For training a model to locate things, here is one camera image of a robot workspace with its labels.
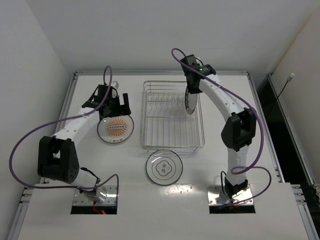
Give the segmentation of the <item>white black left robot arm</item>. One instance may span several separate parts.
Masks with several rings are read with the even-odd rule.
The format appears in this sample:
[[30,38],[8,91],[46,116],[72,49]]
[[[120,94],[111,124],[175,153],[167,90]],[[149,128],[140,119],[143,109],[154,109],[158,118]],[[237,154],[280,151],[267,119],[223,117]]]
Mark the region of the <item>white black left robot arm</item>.
[[132,134],[134,122],[129,96],[123,93],[122,97],[120,103],[117,85],[98,85],[75,118],[54,135],[40,139],[38,175],[83,191],[98,188],[100,179],[89,169],[80,167],[77,146],[93,127],[98,137],[110,144],[121,143]]

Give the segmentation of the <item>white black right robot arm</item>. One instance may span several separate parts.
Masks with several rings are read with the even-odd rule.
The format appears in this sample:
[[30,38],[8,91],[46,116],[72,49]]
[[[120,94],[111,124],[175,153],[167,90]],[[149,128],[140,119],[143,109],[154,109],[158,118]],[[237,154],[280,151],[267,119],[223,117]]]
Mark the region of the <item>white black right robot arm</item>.
[[246,166],[249,145],[256,135],[256,116],[251,109],[222,89],[219,76],[209,64],[200,65],[193,54],[185,56],[180,61],[187,82],[184,98],[186,112],[192,114],[195,111],[198,94],[204,93],[225,121],[221,138],[227,147],[228,168],[222,193],[231,199],[248,186],[245,173],[232,174],[231,170],[234,167]]

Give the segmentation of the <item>orange sunburst plate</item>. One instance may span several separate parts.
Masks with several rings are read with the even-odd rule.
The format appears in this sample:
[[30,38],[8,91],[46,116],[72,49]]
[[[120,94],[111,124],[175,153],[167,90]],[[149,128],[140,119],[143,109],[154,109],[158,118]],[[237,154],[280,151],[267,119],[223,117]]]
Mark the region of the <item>orange sunburst plate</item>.
[[130,115],[106,117],[97,125],[99,138],[108,144],[118,144],[127,140],[134,131],[134,121]]

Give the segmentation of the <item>green rim lettered plate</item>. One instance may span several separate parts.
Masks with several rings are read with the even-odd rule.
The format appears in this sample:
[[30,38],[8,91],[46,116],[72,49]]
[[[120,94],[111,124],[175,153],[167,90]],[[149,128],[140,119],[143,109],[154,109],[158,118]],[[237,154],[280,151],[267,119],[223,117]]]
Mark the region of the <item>green rim lettered plate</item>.
[[188,87],[186,87],[185,94],[184,94],[184,105],[185,105],[185,110],[189,115],[192,115],[193,112],[195,111],[197,106],[197,101],[198,101],[198,94],[190,93],[188,90]]

